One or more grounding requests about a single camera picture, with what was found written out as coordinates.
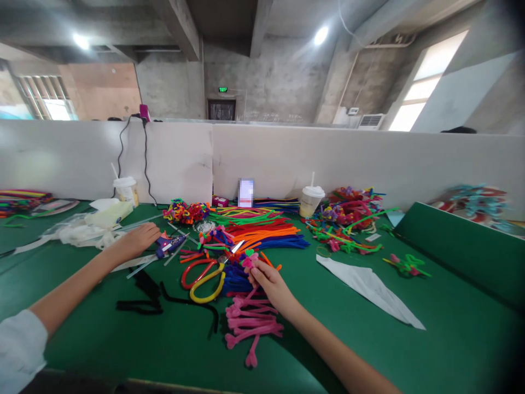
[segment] yellow scissors handle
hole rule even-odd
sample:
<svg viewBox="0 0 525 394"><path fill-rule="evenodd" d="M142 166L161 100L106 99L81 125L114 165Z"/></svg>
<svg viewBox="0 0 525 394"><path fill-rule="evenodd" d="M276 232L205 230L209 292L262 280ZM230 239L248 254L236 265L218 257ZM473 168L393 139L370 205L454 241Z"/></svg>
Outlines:
<svg viewBox="0 0 525 394"><path fill-rule="evenodd" d="M209 281L211 278L213 277L216 277L217 275L220 275L220 281L219 281L219 287L217 287L217 290L215 290L215 292L210 295L209 297L205 297L205 298L199 298L199 297L196 297L195 296L195 290L197 290L197 288L203 284L203 283L206 283L207 281ZM223 289L223 285L224 285L224 278L226 278L226 273L224 273L224 263L220 263L219 264L219 268L217 270L215 270L214 272L212 272L211 274L205 276L204 278L202 278L200 281L198 281L197 283L195 283L192 287L191 287L191 290L190 290L190 298L198 303L198 304L207 304L213 300L215 300L215 298L218 297L218 295L220 294L220 292L222 291Z"/></svg>

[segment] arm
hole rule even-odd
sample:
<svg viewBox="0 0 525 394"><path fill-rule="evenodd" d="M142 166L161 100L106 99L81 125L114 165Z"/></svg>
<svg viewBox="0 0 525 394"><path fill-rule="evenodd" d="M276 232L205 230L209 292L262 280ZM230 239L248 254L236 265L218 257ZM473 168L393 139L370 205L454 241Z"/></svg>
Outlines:
<svg viewBox="0 0 525 394"><path fill-rule="evenodd" d="M159 228L146 223L130 231L64 283L34 303L29 310L42 322L51 337L67 316L115 267L140 255L157 238Z"/></svg>
<svg viewBox="0 0 525 394"><path fill-rule="evenodd" d="M350 393L400 393L383 375L356 355L295 299L279 272L256 261L249 272L254 287L260 284L273 306L312 345Z"/></svg>

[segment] red scissors handle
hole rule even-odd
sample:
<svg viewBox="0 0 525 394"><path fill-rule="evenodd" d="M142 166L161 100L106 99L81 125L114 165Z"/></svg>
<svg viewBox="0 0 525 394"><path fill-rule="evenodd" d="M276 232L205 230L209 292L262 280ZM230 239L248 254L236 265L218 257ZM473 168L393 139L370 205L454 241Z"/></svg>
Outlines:
<svg viewBox="0 0 525 394"><path fill-rule="evenodd" d="M206 264L206 263L209 263L208 266L204 269L204 271L199 275L199 277L197 279L195 279L192 283L190 284L187 284L186 283L186 275L188 274L189 271L191 271L193 269L193 267L195 267L196 265L199 265L199 264ZM188 265L186 267L186 269L184 270L183 274L182 274L182 278L180 278L180 282L182 284L182 287L184 287L186 290L189 290L193 287L193 285L195 283L197 283L198 281L200 281L202 278L204 278L206 276L206 274L208 273L209 270L211 270L211 268L217 264L217 260L215 259L204 259L204 260L197 260L197 261L194 261L193 263L191 263L190 265Z"/></svg>

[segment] plastic cup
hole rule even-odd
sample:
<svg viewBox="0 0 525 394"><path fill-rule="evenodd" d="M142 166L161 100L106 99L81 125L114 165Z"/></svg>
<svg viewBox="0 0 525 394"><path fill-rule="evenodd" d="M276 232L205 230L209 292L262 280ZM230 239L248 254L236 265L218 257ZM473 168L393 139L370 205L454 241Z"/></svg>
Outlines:
<svg viewBox="0 0 525 394"><path fill-rule="evenodd" d="M120 201L129 201L133 208L138 206L137 181L133 177L117 178L113 181L113 187Z"/></svg>
<svg viewBox="0 0 525 394"><path fill-rule="evenodd" d="M312 217L317 206L325 197L325 192L320 186L307 186L302 190L301 205L299 215Z"/></svg>

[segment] scissors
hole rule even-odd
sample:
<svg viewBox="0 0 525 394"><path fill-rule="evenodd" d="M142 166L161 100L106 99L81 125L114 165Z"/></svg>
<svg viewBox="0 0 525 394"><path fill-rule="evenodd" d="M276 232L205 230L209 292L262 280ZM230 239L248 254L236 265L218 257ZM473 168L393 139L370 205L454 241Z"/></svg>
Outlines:
<svg viewBox="0 0 525 394"><path fill-rule="evenodd" d="M235 254L239 250L239 248L242 246L243 243L244 243L244 240L242 240L237 245L235 245L233 247L233 249L231 250L231 254ZM208 266L206 267L206 269L204 270L204 272L197 278L197 280L195 282L193 282L190 285L191 286L191 288L190 288L190 298L194 302L196 302L198 304L207 304L207 303L215 300L215 298L217 298L217 296L220 294L220 292L223 289L224 278L226 278L226 274L224 273L224 267L226 266L226 263L228 262L228 259L229 259L228 256L224 254L221 257L219 257L218 260L209 260L209 259L198 260L196 262L193 262L192 264L190 264L189 267L186 268L186 270L184 271L184 273L182 275L182 285L183 285L184 288L187 288L185 286L188 286L186 284L186 274L188 273L188 271L191 270L191 268L193 268L194 266L196 266L198 264L209 263ZM208 271L211 269L211 267L214 266L215 264L219 264L219 268L217 270L215 270L214 272L212 272L211 274L209 274L207 276L204 276L206 273L208 273ZM197 297L195 295L195 290L197 290L199 288L199 286L201 286L203 283L206 283L211 278L214 278L214 277L216 277L219 274L220 274L219 287L217 287L217 290L215 290L215 292L212 295L210 295L208 297L204 297L204 298L199 298L199 297Z"/></svg>

